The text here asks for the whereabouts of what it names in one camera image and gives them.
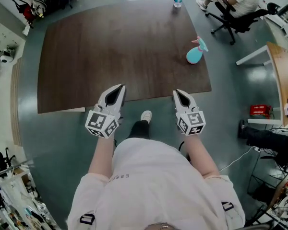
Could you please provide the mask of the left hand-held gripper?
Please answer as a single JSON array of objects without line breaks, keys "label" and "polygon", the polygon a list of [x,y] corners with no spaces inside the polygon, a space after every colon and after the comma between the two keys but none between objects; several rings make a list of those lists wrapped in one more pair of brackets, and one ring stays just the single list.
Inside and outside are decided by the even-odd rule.
[{"label": "left hand-held gripper", "polygon": [[108,139],[120,126],[120,110],[125,99],[124,84],[114,85],[105,90],[98,103],[90,110],[85,128],[94,136]]}]

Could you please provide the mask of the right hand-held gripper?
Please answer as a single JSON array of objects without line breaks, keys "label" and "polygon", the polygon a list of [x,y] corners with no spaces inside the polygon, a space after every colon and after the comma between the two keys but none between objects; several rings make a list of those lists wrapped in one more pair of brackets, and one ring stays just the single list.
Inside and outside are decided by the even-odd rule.
[{"label": "right hand-held gripper", "polygon": [[205,117],[195,99],[183,90],[173,91],[176,124],[186,136],[200,134],[205,127]]}]

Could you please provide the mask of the teal spray bottle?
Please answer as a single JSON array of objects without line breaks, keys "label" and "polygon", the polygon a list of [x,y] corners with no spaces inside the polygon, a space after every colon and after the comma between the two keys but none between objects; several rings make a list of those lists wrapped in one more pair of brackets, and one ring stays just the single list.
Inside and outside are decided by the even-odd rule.
[{"label": "teal spray bottle", "polygon": [[208,52],[208,48],[206,43],[200,36],[197,36],[197,39],[193,40],[192,43],[195,43],[198,46],[192,48],[186,54],[186,59],[190,64],[197,64],[201,60],[204,51]]}]

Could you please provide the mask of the person's left forearm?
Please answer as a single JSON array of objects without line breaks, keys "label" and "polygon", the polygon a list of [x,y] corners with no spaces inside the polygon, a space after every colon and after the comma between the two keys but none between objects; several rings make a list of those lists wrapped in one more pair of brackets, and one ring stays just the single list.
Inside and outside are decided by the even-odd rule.
[{"label": "person's left forearm", "polygon": [[110,178],[112,176],[113,152],[114,135],[109,138],[99,138],[88,173],[100,174]]}]

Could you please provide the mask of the person's right forearm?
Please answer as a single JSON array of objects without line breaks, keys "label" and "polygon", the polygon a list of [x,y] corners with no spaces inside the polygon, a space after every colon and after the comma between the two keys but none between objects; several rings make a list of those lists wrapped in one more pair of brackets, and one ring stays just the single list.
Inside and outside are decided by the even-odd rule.
[{"label": "person's right forearm", "polygon": [[185,136],[184,145],[192,166],[203,178],[220,175],[214,160],[197,135]]}]

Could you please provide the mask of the person's white shoe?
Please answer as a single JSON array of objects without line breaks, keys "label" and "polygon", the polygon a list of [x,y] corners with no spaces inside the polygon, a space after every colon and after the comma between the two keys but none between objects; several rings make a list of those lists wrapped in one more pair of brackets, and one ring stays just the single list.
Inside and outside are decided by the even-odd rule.
[{"label": "person's white shoe", "polygon": [[150,123],[151,119],[152,119],[152,112],[151,111],[146,110],[141,114],[141,119],[140,119],[141,121],[146,121],[147,123]]}]

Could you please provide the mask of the person's black trousers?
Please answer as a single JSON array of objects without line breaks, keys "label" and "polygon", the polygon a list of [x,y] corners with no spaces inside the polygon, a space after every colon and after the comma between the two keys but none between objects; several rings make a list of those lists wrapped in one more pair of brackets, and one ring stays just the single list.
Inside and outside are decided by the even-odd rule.
[{"label": "person's black trousers", "polygon": [[150,139],[148,121],[140,120],[135,122],[127,138]]}]

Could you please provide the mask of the dark wooden table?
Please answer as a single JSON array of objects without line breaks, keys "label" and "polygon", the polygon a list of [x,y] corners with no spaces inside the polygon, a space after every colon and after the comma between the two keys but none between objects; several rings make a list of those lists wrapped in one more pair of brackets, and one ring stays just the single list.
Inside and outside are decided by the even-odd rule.
[{"label": "dark wooden table", "polygon": [[39,63],[37,111],[93,106],[118,84],[126,86],[127,101],[174,89],[209,92],[205,60],[186,59],[196,37],[187,9],[169,0],[106,5],[52,23]]}]

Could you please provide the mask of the red box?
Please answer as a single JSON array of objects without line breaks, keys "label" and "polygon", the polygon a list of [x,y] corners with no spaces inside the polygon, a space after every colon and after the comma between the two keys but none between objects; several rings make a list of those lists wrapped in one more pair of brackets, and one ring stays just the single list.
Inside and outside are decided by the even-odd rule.
[{"label": "red box", "polygon": [[250,106],[250,116],[263,116],[270,118],[271,106],[266,104],[258,104]]}]

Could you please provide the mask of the person's white shirt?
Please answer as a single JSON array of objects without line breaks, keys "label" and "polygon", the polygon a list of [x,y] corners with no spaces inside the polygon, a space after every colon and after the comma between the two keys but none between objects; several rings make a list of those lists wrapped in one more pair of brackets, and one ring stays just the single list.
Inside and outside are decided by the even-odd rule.
[{"label": "person's white shirt", "polygon": [[[222,202],[234,208],[225,212]],[[80,223],[92,213],[93,225]],[[129,138],[112,158],[112,176],[84,175],[74,194],[68,230],[143,230],[167,223],[179,230],[235,230],[245,214],[226,175],[202,175],[165,143]]]}]

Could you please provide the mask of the striped floor ramp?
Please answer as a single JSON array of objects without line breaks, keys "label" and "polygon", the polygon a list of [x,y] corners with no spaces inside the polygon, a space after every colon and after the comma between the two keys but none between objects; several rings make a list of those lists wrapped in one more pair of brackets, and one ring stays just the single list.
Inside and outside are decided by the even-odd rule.
[{"label": "striped floor ramp", "polygon": [[19,117],[18,117],[18,82],[19,82],[21,64],[22,64],[22,58],[19,58],[12,67],[11,87],[10,87],[10,115],[11,115],[12,138],[14,145],[19,147],[22,147],[20,128],[19,128]]}]

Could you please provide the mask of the black office chair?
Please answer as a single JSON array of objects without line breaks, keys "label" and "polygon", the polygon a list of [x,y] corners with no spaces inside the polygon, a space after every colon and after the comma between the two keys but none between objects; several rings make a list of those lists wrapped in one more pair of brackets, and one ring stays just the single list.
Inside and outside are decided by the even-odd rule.
[{"label": "black office chair", "polygon": [[231,12],[236,12],[234,7],[230,5],[227,0],[222,0],[222,2],[226,6],[225,8],[221,5],[219,1],[215,2],[216,7],[222,12],[220,17],[210,12],[206,12],[205,16],[211,16],[222,23],[220,27],[212,30],[211,34],[214,35],[215,32],[219,31],[220,29],[226,28],[231,36],[231,45],[234,45],[236,43],[232,29],[236,34],[248,32],[250,30],[250,25],[258,21],[256,18],[265,15],[276,15],[278,13],[278,9],[280,8],[279,5],[270,2],[267,4],[267,9],[259,9],[242,17],[234,18],[231,14]]}]

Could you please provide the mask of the light wooden desk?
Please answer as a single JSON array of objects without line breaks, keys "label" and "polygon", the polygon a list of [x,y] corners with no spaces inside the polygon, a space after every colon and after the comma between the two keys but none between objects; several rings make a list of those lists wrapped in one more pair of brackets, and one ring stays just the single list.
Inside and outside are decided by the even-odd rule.
[{"label": "light wooden desk", "polygon": [[260,54],[267,54],[269,60],[263,62],[262,65],[266,66],[271,64],[273,67],[274,75],[276,77],[276,84],[279,97],[279,108],[276,108],[280,112],[279,119],[256,119],[249,118],[247,120],[250,124],[261,124],[261,125],[279,125],[286,127],[288,126],[288,50],[285,48],[267,42],[263,47],[255,50],[247,56],[236,61],[236,65],[240,66],[247,61],[259,56]]}]

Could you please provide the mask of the black tripod stand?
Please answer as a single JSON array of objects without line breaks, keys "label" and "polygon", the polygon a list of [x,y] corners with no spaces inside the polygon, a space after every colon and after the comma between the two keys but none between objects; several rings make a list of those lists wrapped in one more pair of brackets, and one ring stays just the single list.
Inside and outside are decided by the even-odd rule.
[{"label": "black tripod stand", "polygon": [[277,152],[262,149],[252,170],[247,193],[255,200],[268,205],[277,186],[288,175],[288,161]]}]

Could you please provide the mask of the white bag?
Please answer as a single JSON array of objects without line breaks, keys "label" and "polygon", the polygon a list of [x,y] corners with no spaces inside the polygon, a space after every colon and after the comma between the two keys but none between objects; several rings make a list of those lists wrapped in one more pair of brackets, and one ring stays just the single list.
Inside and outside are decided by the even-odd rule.
[{"label": "white bag", "polygon": [[47,5],[44,0],[32,0],[31,11],[35,15],[42,16],[47,9]]}]

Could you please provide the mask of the red bag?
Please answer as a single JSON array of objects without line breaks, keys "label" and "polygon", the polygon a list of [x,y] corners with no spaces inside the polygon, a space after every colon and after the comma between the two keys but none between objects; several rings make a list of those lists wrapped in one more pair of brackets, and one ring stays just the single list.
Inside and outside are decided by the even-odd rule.
[{"label": "red bag", "polygon": [[29,5],[22,5],[22,14],[29,23],[32,23],[35,19]]}]

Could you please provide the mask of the white lockers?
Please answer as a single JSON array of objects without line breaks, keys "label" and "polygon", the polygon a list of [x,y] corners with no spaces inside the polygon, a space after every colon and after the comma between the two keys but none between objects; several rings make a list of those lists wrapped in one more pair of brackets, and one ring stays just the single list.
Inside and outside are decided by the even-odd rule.
[{"label": "white lockers", "polygon": [[0,50],[7,47],[18,47],[24,39],[0,23]]}]

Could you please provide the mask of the white desk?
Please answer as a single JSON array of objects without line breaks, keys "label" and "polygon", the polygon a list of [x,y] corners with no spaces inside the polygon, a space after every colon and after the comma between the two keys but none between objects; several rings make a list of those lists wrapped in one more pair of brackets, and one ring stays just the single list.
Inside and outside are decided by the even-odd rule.
[{"label": "white desk", "polygon": [[276,12],[276,14],[274,15],[272,14],[265,15],[264,18],[273,22],[278,27],[280,27],[280,29],[285,32],[285,37],[288,38],[288,20],[283,19],[277,13],[278,12]]}]

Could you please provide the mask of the black wheeled chair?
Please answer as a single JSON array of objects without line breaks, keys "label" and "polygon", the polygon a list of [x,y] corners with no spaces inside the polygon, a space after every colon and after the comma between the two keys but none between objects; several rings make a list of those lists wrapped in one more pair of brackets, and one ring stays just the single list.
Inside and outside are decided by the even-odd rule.
[{"label": "black wheeled chair", "polygon": [[5,148],[5,157],[0,152],[0,172],[6,170],[8,167],[12,166],[12,159],[16,158],[15,155],[9,157],[8,155],[9,148]]}]

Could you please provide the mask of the cluttered workbench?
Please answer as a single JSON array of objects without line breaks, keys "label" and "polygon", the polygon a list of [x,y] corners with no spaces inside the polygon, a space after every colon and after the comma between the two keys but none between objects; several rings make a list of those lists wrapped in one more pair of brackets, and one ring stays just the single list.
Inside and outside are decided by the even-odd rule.
[{"label": "cluttered workbench", "polygon": [[267,211],[280,220],[288,220],[288,174],[276,187]]}]

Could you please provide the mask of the black coat rack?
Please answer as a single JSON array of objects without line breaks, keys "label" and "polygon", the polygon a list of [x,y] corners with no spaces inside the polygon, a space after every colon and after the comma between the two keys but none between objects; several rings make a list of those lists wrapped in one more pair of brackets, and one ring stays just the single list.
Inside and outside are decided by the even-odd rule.
[{"label": "black coat rack", "polygon": [[[20,14],[22,14],[22,5],[29,5],[27,2],[25,2],[25,1],[23,1],[23,0],[11,0],[11,1],[13,1],[14,2],[14,4],[15,4],[15,6],[16,6],[16,8],[17,8],[17,10],[18,10],[18,12],[20,13]],[[30,28],[32,28],[33,29],[33,22],[32,23],[29,23],[28,21],[27,21],[27,24],[29,25],[29,27]]]}]

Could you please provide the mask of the cluttered storage shelf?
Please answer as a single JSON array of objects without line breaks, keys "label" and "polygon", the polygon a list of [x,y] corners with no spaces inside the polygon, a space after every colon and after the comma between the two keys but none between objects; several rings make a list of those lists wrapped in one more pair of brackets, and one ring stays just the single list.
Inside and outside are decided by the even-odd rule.
[{"label": "cluttered storage shelf", "polygon": [[61,230],[25,165],[0,171],[0,229]]}]

